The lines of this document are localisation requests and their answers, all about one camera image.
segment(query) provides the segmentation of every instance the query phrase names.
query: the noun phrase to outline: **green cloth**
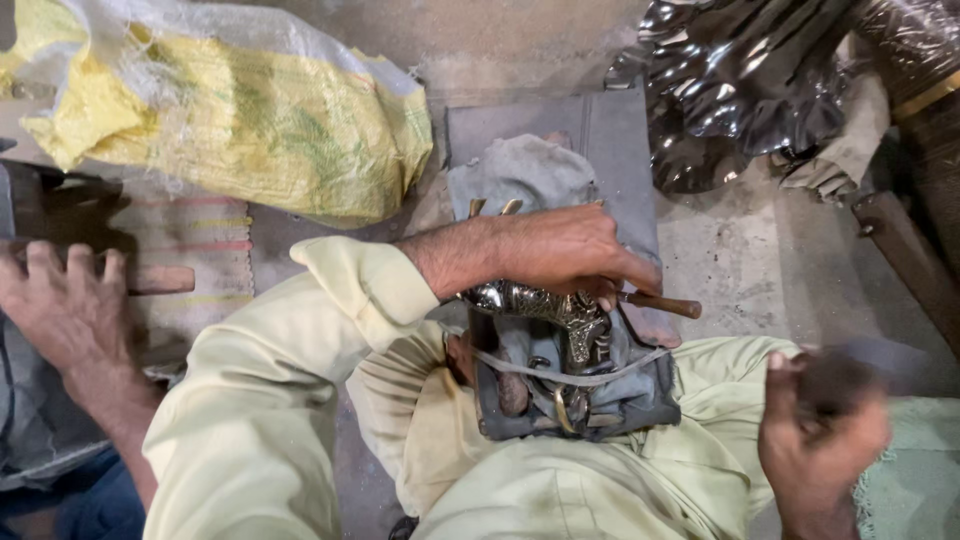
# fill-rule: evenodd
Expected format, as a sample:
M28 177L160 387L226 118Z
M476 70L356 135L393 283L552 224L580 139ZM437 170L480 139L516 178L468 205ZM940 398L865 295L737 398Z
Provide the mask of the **green cloth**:
M857 497L864 540L960 538L960 400L890 405L893 441Z

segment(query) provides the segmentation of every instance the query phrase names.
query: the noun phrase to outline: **rope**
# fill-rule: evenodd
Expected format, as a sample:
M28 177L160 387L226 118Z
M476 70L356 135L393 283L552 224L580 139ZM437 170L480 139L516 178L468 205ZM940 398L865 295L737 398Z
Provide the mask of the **rope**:
M511 362L501 360L489 353L484 353L474 347L471 347L473 350L473 355L483 363L489 365L491 368L508 372L508 373L520 373L522 375L528 375L530 377L537 377L540 379L552 380L553 382L560 382L562 384L569 384L571 386L600 386L608 382L620 379L625 377L627 374L640 369L641 367L649 364L650 362L656 360L661 356L668 355L670 352L662 347L657 348L650 353L647 353L643 358L637 360L636 362L628 365L627 367L614 371L612 373L605 373L603 375L593 375L590 377L576 377L573 375L567 375L564 373L554 373L552 371L542 371L539 369L532 369L528 367L518 366Z

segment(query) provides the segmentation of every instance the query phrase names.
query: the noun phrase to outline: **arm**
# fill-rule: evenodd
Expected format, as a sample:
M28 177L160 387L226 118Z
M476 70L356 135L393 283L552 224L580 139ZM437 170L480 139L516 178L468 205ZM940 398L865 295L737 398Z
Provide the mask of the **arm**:
M291 257L309 272L206 329L186 380L156 412L143 443L159 480L145 538L339 536L335 385L370 352L415 331L437 297L481 282L612 295L629 280L659 291L659 270L615 233L599 206L585 205L478 218L397 246L342 237L298 244ZM96 386L76 381L78 391ZM117 398L107 410L128 406L130 397Z
M805 426L797 405L802 358L767 358L760 464L777 498L784 540L858 540L852 490L890 440L886 394L868 386L853 396L851 413L829 426Z
M52 245L34 242L26 270L0 245L0 307L107 434L149 509L156 480L140 446L162 393L133 365L123 256L109 251L100 278L89 246L72 246L64 269Z

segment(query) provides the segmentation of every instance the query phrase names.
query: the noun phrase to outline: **metal ring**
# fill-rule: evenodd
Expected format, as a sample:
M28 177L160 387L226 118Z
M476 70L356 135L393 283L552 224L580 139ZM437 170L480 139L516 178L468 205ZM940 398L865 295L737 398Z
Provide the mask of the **metal ring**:
M574 430L573 425L570 424L570 419L566 416L564 388L566 388L566 384L557 384L557 387L553 390L553 405L557 408L557 420L560 421L560 425L564 427L564 430L570 433L576 433L577 431Z

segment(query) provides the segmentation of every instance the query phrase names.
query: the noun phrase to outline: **shirt cuff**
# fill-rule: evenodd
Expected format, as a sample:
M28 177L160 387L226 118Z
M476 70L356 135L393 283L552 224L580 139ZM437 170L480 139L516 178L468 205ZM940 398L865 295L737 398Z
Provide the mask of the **shirt cuff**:
M357 325L371 346L384 325L415 327L440 305L414 263L390 244L360 242L345 236L304 240L290 257L310 269L317 282Z

